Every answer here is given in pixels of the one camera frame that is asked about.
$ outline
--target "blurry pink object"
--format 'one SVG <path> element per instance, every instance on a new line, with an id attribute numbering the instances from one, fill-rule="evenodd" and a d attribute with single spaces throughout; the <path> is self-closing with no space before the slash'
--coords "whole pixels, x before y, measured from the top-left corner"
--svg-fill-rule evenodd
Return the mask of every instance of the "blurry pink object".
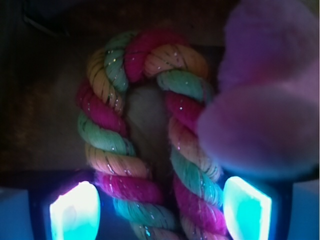
<path id="1" fill-rule="evenodd" d="M 221 94 L 198 122 L 225 169 L 294 179 L 319 166 L 319 20 L 299 1 L 242 0 L 230 15 Z"/>

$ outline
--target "pink fabric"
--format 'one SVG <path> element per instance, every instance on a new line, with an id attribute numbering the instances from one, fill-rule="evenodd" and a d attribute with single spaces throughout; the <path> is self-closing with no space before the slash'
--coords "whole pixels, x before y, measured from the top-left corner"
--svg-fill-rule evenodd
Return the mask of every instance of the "pink fabric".
<path id="1" fill-rule="evenodd" d="M 132 40 L 124 55 L 124 69 L 131 83 L 144 78 L 145 60 L 151 50 L 165 44 L 189 46 L 183 37 L 167 29 L 145 30 Z"/>
<path id="2" fill-rule="evenodd" d="M 198 118 L 205 107 L 185 95 L 172 91 L 166 94 L 165 103 L 173 116 L 197 135 Z"/>
<path id="3" fill-rule="evenodd" d="M 158 185 L 149 180 L 98 172 L 97 182 L 102 190 L 113 198 L 159 205 L 164 202 Z"/>
<path id="4" fill-rule="evenodd" d="M 190 192 L 177 175 L 174 175 L 173 187 L 180 211 L 196 226 L 213 234 L 227 234 L 224 214 L 218 208 Z"/>
<path id="5" fill-rule="evenodd" d="M 88 118 L 101 128 L 117 132 L 123 137 L 127 136 L 125 122 L 94 94 L 88 79 L 78 89 L 76 104 Z"/>

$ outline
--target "blue light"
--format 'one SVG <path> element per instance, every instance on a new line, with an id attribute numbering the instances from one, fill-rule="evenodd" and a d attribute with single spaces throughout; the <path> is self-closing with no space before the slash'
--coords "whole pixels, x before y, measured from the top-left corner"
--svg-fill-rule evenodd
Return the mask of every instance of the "blue light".
<path id="1" fill-rule="evenodd" d="M 100 198 L 87 181 L 50 205 L 52 240 L 94 240 L 100 223 Z"/>
<path id="2" fill-rule="evenodd" d="M 238 176 L 223 190 L 223 212 L 233 239 L 268 240 L 272 199 Z"/>

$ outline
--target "rope toy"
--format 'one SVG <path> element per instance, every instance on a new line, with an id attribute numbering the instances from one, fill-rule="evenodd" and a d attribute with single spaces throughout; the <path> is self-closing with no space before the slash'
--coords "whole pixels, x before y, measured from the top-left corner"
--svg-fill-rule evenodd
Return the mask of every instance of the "rope toy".
<path id="1" fill-rule="evenodd" d="M 164 197 L 149 167 L 136 156 L 122 119 L 129 83 L 156 78 L 167 92 L 173 187 L 188 239 L 228 239 L 221 212 L 221 169 L 208 161 L 196 134 L 197 120 L 213 98 L 206 60 L 179 35 L 163 29 L 125 32 L 97 50 L 76 101 L 78 132 L 86 141 L 97 184 L 141 240 L 184 239 L 179 221 L 161 206 Z"/>

